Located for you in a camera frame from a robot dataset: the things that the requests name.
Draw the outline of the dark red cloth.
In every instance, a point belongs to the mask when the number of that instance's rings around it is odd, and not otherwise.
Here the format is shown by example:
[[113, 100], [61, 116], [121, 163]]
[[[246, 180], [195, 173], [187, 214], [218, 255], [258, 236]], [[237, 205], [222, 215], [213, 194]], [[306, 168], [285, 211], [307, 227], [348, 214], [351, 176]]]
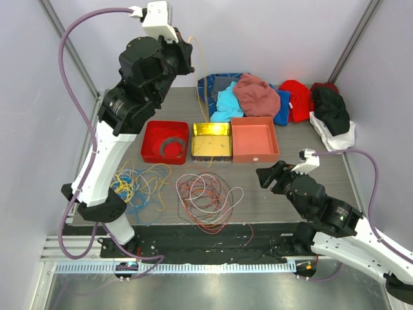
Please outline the dark red cloth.
[[317, 88], [328, 88], [330, 90], [332, 90], [333, 92], [335, 92], [336, 94], [339, 94], [339, 90], [337, 88], [337, 86], [335, 86], [335, 84], [331, 83], [331, 82], [326, 82], [326, 83], [314, 83], [311, 88], [310, 91], [313, 92], [315, 91], [315, 89]]

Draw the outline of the salmon pink box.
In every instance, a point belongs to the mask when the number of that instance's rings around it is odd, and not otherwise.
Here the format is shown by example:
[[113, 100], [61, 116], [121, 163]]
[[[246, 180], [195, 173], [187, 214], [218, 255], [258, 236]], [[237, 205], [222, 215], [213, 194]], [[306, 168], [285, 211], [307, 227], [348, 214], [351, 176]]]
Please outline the salmon pink box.
[[271, 117], [232, 118], [232, 162], [275, 163], [279, 148]]

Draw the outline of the royal blue cloth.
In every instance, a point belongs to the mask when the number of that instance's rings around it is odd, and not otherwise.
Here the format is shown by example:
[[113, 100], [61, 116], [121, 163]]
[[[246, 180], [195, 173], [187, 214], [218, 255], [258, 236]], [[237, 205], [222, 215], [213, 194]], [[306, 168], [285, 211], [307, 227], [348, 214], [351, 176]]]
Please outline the royal blue cloth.
[[270, 87], [277, 92], [280, 98], [280, 110], [274, 117], [274, 123], [279, 126], [287, 126], [290, 112], [290, 92], [286, 90], [278, 90], [272, 84], [270, 84]]

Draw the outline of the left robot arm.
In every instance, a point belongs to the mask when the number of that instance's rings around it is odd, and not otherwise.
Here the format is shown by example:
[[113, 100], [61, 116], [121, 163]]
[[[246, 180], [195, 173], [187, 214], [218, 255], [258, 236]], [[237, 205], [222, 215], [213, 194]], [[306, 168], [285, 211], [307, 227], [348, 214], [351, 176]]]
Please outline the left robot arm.
[[119, 55], [120, 82], [109, 90], [92, 127], [94, 142], [78, 177], [62, 187], [64, 196], [79, 204], [86, 221], [102, 223], [116, 239], [125, 258], [136, 253], [137, 241], [125, 211], [126, 203], [111, 189], [118, 165], [145, 123], [160, 109], [177, 76], [194, 72], [193, 46], [178, 37], [160, 35], [131, 40]]

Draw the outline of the black cloth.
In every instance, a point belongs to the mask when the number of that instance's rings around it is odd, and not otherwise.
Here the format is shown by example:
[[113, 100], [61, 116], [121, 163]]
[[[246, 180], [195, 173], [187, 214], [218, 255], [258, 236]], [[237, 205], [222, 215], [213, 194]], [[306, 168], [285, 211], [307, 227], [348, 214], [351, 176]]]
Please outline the black cloth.
[[316, 87], [311, 93], [314, 115], [321, 120], [331, 135], [345, 134], [350, 129], [350, 116], [344, 99], [330, 88]]

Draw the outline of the gold metal tin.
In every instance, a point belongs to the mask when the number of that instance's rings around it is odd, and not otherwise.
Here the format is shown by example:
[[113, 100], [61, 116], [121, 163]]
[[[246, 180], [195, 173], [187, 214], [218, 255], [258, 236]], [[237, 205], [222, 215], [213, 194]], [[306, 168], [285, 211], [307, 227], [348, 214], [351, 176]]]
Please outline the gold metal tin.
[[194, 123], [191, 132], [193, 162], [231, 162], [232, 128], [230, 123]]

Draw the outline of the cyan cloth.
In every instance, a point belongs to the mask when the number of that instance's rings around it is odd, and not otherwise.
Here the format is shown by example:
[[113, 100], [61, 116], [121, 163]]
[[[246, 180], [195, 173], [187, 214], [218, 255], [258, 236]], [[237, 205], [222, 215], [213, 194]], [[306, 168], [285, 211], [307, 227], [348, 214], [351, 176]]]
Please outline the cyan cloth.
[[233, 93], [235, 85], [236, 82], [232, 81], [225, 90], [218, 92], [217, 110], [210, 117], [212, 123], [230, 122], [232, 118], [241, 118], [244, 116], [239, 101]]

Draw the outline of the red plastic box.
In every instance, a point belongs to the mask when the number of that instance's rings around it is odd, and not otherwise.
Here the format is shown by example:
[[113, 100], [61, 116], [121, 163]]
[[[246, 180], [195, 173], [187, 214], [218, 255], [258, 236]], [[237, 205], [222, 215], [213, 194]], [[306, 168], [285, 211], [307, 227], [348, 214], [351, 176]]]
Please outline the red plastic box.
[[183, 121], [149, 121], [141, 146], [146, 163], [183, 165], [188, 150], [189, 126]]

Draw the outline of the grey tape roll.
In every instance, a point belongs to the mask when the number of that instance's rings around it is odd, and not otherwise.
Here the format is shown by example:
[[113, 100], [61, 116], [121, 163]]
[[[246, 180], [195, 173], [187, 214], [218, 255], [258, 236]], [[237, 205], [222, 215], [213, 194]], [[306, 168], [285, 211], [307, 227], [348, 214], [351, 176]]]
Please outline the grey tape roll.
[[181, 158], [186, 150], [186, 142], [179, 137], [165, 139], [159, 147], [159, 155], [163, 158]]

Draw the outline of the dusty pink cloth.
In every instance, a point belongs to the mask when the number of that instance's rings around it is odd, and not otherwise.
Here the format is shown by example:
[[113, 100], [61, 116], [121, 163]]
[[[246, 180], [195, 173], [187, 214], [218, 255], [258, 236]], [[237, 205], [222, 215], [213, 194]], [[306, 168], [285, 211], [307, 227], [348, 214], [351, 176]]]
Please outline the dusty pink cloth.
[[247, 117], [273, 119], [281, 108], [278, 93], [267, 82], [249, 73], [241, 75], [233, 88], [233, 94]]

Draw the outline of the grey cloth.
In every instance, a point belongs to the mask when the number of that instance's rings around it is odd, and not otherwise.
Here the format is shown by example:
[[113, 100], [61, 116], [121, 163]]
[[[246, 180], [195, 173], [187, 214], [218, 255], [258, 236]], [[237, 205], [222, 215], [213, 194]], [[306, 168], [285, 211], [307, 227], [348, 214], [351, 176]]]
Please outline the grey cloth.
[[218, 76], [215, 78], [211, 91], [211, 98], [214, 100], [214, 102], [217, 101], [219, 92], [226, 90], [226, 88], [230, 86], [233, 81], [237, 83], [239, 81], [239, 78], [225, 76]]

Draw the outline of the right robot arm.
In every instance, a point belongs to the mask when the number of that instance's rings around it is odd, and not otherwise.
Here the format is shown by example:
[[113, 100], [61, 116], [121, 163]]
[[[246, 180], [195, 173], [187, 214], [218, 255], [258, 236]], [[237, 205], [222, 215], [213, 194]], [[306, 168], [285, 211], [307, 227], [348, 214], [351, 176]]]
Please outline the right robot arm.
[[319, 160], [298, 165], [278, 161], [258, 168], [260, 186], [284, 195], [302, 217], [291, 239], [295, 253], [328, 256], [370, 276], [388, 294], [412, 303], [412, 251], [382, 232], [374, 232], [368, 218], [345, 201], [326, 194], [309, 176]]

